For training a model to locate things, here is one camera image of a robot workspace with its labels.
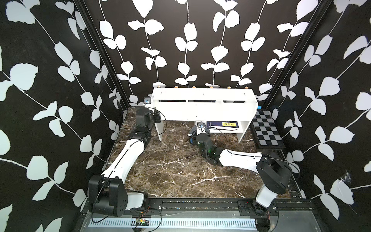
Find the white wooden bookshelf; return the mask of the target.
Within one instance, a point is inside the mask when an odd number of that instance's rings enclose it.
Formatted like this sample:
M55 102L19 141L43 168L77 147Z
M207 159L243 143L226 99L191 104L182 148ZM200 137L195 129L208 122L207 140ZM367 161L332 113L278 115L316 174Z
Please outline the white wooden bookshelf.
M145 106L163 114L156 125L158 133L163 132L164 121L236 121L239 129L231 132L239 141L258 107L251 89L155 88L151 98Z

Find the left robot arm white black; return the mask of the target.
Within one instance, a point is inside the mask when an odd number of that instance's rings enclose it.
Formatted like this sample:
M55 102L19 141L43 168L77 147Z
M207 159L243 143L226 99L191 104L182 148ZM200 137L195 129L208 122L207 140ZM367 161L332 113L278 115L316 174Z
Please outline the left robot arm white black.
M101 175L93 176L88 182L88 206L92 214L119 218L130 210L149 209L148 194L140 191L127 192L125 181L153 137L153 126L160 123L162 116L155 108L137 109L135 125L123 150Z

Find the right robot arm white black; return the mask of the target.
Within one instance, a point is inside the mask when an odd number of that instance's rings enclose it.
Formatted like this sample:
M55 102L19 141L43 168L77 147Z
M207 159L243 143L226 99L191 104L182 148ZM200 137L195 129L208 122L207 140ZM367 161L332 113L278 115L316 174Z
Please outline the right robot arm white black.
M190 143L198 146L208 163L222 167L237 167L258 173L263 181L255 199L248 207L257 215L264 215L277 195L286 193L292 169L274 150L257 153L231 151L214 145L208 130L194 126L188 133Z

